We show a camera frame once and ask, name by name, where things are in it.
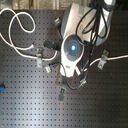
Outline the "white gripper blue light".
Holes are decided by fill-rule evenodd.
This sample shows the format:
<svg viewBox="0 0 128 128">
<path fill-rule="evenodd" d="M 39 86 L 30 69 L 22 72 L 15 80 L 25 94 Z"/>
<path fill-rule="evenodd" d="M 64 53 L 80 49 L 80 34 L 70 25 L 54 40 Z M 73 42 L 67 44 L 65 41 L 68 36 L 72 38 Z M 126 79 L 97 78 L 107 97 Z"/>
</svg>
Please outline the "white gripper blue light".
<svg viewBox="0 0 128 128">
<path fill-rule="evenodd" d="M 79 37 L 76 35 L 67 36 L 61 45 L 61 69 L 62 75 L 72 77 L 74 75 L 75 67 L 83 56 L 83 46 L 80 44 Z M 83 82 L 84 75 L 78 75 L 80 84 Z M 64 76 L 59 78 L 60 86 L 66 87 L 66 80 Z"/>
</svg>

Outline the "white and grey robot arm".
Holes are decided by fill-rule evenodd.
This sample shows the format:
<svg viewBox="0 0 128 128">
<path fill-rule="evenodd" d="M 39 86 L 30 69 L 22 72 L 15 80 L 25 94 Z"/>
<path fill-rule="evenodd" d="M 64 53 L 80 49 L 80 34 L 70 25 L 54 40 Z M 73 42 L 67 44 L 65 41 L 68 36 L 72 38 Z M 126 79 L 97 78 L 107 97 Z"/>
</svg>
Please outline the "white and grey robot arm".
<svg viewBox="0 0 128 128">
<path fill-rule="evenodd" d="M 104 43 L 109 35 L 115 4 L 116 0 L 97 0 L 96 5 L 90 8 L 72 3 L 64 12 L 60 68 L 63 76 L 74 76 L 85 47 L 90 45 L 89 58 L 80 71 L 80 85 L 76 89 L 86 82 L 94 47 Z"/>
</svg>

